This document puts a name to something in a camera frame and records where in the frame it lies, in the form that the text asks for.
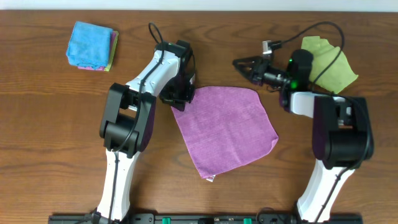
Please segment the purple microfibre cloth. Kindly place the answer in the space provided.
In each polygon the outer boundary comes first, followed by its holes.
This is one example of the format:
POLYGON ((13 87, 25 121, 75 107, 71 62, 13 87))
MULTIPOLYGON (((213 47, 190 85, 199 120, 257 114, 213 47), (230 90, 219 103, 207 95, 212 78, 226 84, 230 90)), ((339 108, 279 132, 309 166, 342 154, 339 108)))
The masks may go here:
POLYGON ((202 87, 183 111, 172 111, 195 168, 209 181, 268 155, 279 140, 259 94, 248 88, 202 87))

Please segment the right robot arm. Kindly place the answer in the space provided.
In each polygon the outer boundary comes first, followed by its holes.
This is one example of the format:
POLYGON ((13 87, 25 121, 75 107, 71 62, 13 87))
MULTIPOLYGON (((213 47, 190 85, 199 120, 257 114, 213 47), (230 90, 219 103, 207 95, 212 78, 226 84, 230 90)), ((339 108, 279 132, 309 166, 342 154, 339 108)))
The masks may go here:
POLYGON ((276 87, 285 111, 313 120, 315 167, 293 214, 281 218, 281 222, 362 223, 361 215, 333 215, 331 208, 343 184, 373 154, 366 100, 310 90, 313 54, 307 50, 295 50, 285 70, 272 63, 271 50, 263 56, 233 60, 235 69, 251 83, 276 87))

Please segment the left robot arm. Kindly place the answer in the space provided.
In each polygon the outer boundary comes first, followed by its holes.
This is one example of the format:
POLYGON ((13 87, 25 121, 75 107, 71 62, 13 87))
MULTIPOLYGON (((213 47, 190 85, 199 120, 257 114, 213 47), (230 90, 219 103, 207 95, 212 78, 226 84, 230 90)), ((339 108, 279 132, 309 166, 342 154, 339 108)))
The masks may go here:
POLYGON ((192 102, 195 73, 186 68, 193 59, 188 42, 161 42, 135 79, 111 85, 99 130, 106 148, 106 177, 92 223, 127 223, 134 167, 152 137, 156 101, 179 111, 192 102))

